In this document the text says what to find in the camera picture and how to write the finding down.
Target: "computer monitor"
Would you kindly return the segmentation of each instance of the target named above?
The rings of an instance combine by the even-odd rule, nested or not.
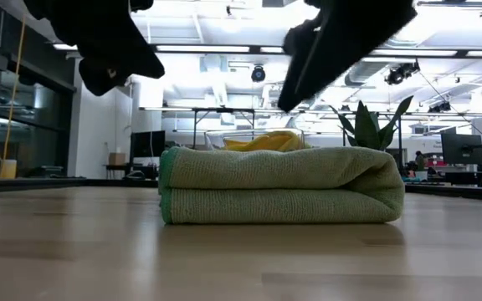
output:
[[[161,156],[165,150],[165,131],[133,133],[131,143],[135,158]]]
[[[480,135],[442,134],[444,162],[448,164],[482,164]]]

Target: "ceiling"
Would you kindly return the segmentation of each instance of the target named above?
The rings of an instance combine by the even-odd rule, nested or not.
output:
[[[228,5],[232,8],[229,16]],[[0,0],[0,6],[15,16],[24,12],[22,1]],[[418,7],[417,10],[418,16],[385,47],[482,49],[481,9]],[[289,28],[316,14],[302,0],[282,8],[265,7],[263,0],[156,0],[150,10],[131,16],[149,43],[280,46]],[[58,42],[46,24],[45,20],[28,19],[29,26]],[[251,107],[254,103],[272,106],[279,94],[275,91],[277,84],[284,80],[289,63],[284,55],[215,55],[212,59],[222,62],[220,66],[210,65],[210,56],[204,58],[205,54],[159,54],[159,57],[167,71],[161,79],[164,101],[170,106],[210,106],[218,102],[221,91],[233,102],[228,106]],[[356,106],[361,99],[370,105],[370,110],[391,110],[400,100],[414,95],[414,110],[427,111],[429,104],[441,100],[440,92],[451,99],[455,108],[464,111],[469,110],[472,94],[482,94],[482,60],[418,62],[424,77],[415,74],[393,86],[386,84],[384,78],[396,63],[359,63],[350,71],[362,79],[361,84],[346,87],[345,73],[308,107],[320,110],[328,109],[328,105]],[[256,64],[263,65],[267,74],[263,83],[250,79]],[[254,102],[254,97],[264,101]]]

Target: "green towel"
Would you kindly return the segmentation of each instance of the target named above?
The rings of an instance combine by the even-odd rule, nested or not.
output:
[[[159,182],[167,223],[390,222],[403,210],[395,160],[356,147],[175,147],[162,155]]]

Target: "yellow cloth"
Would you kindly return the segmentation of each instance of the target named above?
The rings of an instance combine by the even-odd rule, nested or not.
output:
[[[224,140],[226,151],[297,151],[305,148],[299,136],[288,130],[277,130],[256,137],[250,142]]]

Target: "green towel edge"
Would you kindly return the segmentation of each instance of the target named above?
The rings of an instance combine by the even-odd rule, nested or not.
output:
[[[159,162],[159,193],[161,194],[161,214],[163,221],[167,224],[172,224],[171,202],[172,189],[168,186],[170,184],[172,169],[174,161],[176,160],[179,147],[172,147],[168,151],[161,154]]]

